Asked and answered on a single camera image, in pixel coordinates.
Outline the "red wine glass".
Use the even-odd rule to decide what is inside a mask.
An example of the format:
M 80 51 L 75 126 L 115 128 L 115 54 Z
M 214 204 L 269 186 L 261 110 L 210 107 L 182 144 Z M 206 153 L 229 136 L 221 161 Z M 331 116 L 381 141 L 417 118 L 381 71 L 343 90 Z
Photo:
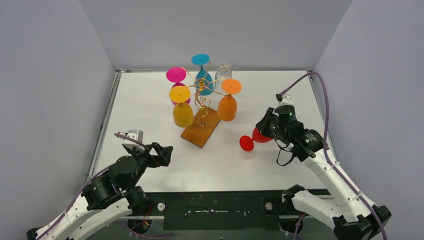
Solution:
M 255 147 L 255 143 L 264 144 L 272 140 L 272 137 L 262 135 L 258 128 L 255 127 L 251 136 L 243 135 L 239 138 L 239 146 L 245 152 L 251 152 Z

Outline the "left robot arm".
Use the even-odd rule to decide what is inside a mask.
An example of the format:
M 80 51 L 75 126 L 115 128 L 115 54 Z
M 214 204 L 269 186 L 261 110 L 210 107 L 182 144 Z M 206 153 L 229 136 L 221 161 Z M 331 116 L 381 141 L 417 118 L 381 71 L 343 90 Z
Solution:
M 145 214 L 150 201 L 138 181 L 147 168 L 167 167 L 173 150 L 173 146 L 157 142 L 142 150 L 128 149 L 128 155 L 119 157 L 86 182 L 52 222 L 28 230 L 27 239 L 83 239 L 120 217 Z

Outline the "orange wine glass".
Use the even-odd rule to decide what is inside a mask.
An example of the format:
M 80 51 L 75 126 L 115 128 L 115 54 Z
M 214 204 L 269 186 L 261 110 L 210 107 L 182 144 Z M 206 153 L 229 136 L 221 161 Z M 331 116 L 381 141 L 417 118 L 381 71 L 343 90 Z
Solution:
M 230 122 L 236 118 L 238 109 L 233 95 L 241 92 L 242 84 L 236 79 L 229 78 L 222 82 L 221 88 L 226 95 L 218 103 L 217 116 L 221 121 Z

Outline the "gold wire rack wooden base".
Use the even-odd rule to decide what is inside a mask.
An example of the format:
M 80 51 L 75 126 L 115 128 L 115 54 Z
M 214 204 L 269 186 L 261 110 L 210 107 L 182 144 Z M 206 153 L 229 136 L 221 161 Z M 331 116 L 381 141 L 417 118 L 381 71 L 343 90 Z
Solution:
M 196 77 L 193 80 L 192 86 L 195 88 L 194 104 L 198 111 L 194 115 L 193 123 L 186 127 L 180 136 L 189 143 L 203 148 L 221 120 L 217 116 L 217 110 L 211 108 L 212 101 L 210 98 L 200 95 L 204 86 L 203 82 L 196 80 Z M 224 93 L 215 91 L 215 87 L 212 93 L 225 96 Z

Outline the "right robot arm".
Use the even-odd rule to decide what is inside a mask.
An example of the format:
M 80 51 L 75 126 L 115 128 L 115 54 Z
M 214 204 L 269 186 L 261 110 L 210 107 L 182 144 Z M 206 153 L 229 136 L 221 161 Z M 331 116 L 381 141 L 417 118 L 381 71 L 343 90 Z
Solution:
M 264 137 L 285 144 L 281 149 L 308 167 L 335 200 L 330 204 L 296 184 L 281 194 L 287 214 L 299 211 L 312 216 L 331 228 L 339 240 L 370 240 L 378 234 L 387 238 L 384 226 L 392 216 L 389 209 L 357 189 L 323 137 L 297 120 L 293 105 L 269 107 L 255 127 Z

